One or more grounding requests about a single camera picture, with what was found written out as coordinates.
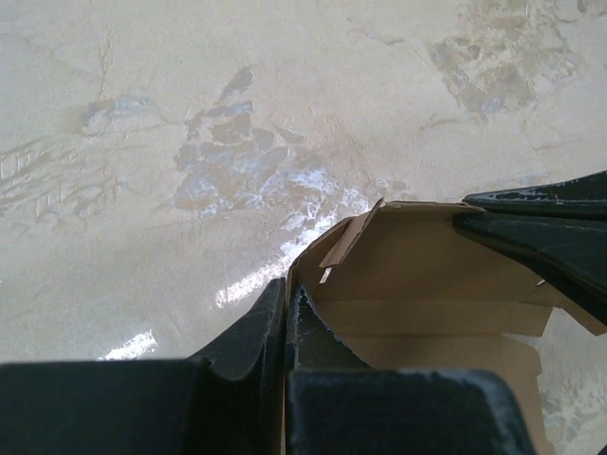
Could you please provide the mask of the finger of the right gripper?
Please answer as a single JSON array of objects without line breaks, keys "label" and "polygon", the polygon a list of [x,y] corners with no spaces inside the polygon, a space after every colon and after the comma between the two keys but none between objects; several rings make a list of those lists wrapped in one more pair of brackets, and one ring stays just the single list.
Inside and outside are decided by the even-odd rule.
[{"label": "finger of the right gripper", "polygon": [[533,187],[469,194],[463,202],[495,213],[605,221],[606,172]]},{"label": "finger of the right gripper", "polygon": [[529,268],[606,323],[606,223],[482,212],[453,217],[454,230]]}]

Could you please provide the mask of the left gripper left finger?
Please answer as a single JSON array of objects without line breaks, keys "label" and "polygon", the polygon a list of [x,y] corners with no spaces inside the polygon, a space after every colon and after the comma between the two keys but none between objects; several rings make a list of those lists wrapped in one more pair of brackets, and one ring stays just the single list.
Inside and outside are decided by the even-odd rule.
[{"label": "left gripper left finger", "polygon": [[285,281],[200,351],[1,368],[5,454],[277,454]]}]

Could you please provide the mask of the brown cardboard box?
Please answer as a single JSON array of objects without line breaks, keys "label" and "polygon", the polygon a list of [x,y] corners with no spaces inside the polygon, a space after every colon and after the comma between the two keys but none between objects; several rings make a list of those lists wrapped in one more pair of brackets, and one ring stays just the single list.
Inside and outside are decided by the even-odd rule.
[{"label": "brown cardboard box", "polygon": [[288,272],[327,326],[381,370],[480,369],[497,373],[528,411],[540,411],[537,351],[552,311],[588,332],[601,324],[535,272],[458,234],[453,217],[491,212],[463,203],[379,202],[312,242]]}]

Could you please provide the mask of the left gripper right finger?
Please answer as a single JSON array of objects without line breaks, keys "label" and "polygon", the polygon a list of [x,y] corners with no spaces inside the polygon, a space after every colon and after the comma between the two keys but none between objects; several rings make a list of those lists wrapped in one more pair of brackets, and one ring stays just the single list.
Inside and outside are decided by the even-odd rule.
[{"label": "left gripper right finger", "polygon": [[359,358],[298,285],[287,316],[289,454],[542,454],[540,411],[497,373],[381,370]]}]

